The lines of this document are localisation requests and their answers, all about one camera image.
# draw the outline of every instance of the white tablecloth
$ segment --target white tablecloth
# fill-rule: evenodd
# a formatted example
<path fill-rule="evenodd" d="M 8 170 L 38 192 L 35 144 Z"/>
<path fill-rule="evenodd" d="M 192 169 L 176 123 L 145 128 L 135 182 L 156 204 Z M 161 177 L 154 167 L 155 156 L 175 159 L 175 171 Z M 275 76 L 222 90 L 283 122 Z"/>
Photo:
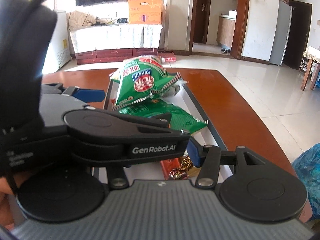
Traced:
<path fill-rule="evenodd" d="M 96 49 L 159 48 L 162 25 L 119 24 L 70 32 L 75 53 Z"/>
<path fill-rule="evenodd" d="M 318 49 L 309 46 L 303 55 L 307 59 L 312 59 L 315 62 L 320 63 L 320 51 Z"/>

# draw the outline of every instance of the wooden cabinet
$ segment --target wooden cabinet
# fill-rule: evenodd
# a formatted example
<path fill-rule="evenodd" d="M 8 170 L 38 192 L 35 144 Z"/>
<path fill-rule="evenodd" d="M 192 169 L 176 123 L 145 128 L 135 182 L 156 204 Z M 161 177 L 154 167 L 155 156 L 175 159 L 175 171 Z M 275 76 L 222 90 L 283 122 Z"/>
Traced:
<path fill-rule="evenodd" d="M 97 49 L 93 51 L 76 53 L 77 64 L 91 64 L 102 62 L 120 62 L 141 55 L 158 55 L 158 49 Z"/>
<path fill-rule="evenodd" d="M 236 27 L 235 19 L 219 17 L 217 42 L 231 49 L 232 42 L 233 42 L 233 35 L 235 33 L 235 27 Z"/>

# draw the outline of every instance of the white wall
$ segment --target white wall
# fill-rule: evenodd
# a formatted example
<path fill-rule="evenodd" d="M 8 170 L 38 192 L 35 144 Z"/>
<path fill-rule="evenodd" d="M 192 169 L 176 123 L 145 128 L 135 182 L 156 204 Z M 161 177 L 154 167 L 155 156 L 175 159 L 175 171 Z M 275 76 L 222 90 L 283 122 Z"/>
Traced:
<path fill-rule="evenodd" d="M 188 30 L 193 0 L 170 0 L 168 49 L 189 50 Z"/>
<path fill-rule="evenodd" d="M 320 20 L 320 0 L 295 0 L 312 4 L 311 27 L 308 40 L 308 46 L 316 49 L 320 46 L 320 26 L 317 24 Z"/>
<path fill-rule="evenodd" d="M 270 59 L 278 10 L 279 0 L 250 0 L 242 56 Z"/>
<path fill-rule="evenodd" d="M 229 10 L 237 9 L 237 1 L 234 0 L 211 0 L 210 18 L 207 36 L 207 44 L 217 45 L 217 32 L 219 26 L 219 15 L 229 14 Z"/>

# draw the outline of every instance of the white appliance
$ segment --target white appliance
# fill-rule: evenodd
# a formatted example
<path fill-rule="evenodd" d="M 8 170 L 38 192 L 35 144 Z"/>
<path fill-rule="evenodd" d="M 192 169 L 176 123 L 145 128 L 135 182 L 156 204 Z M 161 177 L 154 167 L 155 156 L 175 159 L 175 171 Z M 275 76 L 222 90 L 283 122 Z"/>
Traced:
<path fill-rule="evenodd" d="M 57 25 L 54 29 L 47 56 L 45 57 L 43 74 L 58 71 L 70 59 L 67 14 L 63 10 L 56 10 L 58 15 Z"/>
<path fill-rule="evenodd" d="M 234 18 L 234 19 L 236 19 L 237 18 L 237 11 L 229 11 L 229 16 L 231 17 L 231 18 Z"/>
<path fill-rule="evenodd" d="M 273 42 L 269 62 L 278 66 L 282 65 L 284 54 L 287 49 L 292 18 L 292 6 L 279 2 L 278 21 L 276 35 Z"/>

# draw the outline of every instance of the green snack bag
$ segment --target green snack bag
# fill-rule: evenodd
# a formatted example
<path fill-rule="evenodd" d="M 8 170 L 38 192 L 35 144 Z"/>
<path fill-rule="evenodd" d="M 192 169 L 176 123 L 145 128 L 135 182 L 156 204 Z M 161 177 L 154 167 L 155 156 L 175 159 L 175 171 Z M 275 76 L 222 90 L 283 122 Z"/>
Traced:
<path fill-rule="evenodd" d="M 165 68 L 151 57 L 140 57 L 122 69 L 114 110 L 159 98 L 180 78 L 180 73 L 169 75 Z"/>
<path fill-rule="evenodd" d="M 131 114 L 141 117 L 151 117 L 169 112 L 172 115 L 170 128 L 175 130 L 188 130 L 190 133 L 197 132 L 207 126 L 204 122 L 188 114 L 182 108 L 166 103 L 161 99 L 128 106 L 120 109 L 119 112 L 121 114 Z"/>
<path fill-rule="evenodd" d="M 117 83 L 120 83 L 120 78 L 121 78 L 121 75 L 122 75 L 122 71 L 124 68 L 126 68 L 126 65 L 127 63 L 133 61 L 133 60 L 139 60 L 139 58 L 141 57 L 145 57 L 145 58 L 151 58 L 153 60 L 155 60 L 157 63 L 161 64 L 161 61 L 160 59 L 157 57 L 157 56 L 154 56 L 154 55 L 145 55 L 145 56 L 138 56 L 138 57 L 134 57 L 134 58 L 130 58 L 130 59 L 125 59 L 123 62 L 124 62 L 124 65 L 120 68 L 118 68 L 116 71 L 114 71 L 113 73 L 111 73 L 109 75 L 110 79 L 114 82 L 117 82 Z"/>

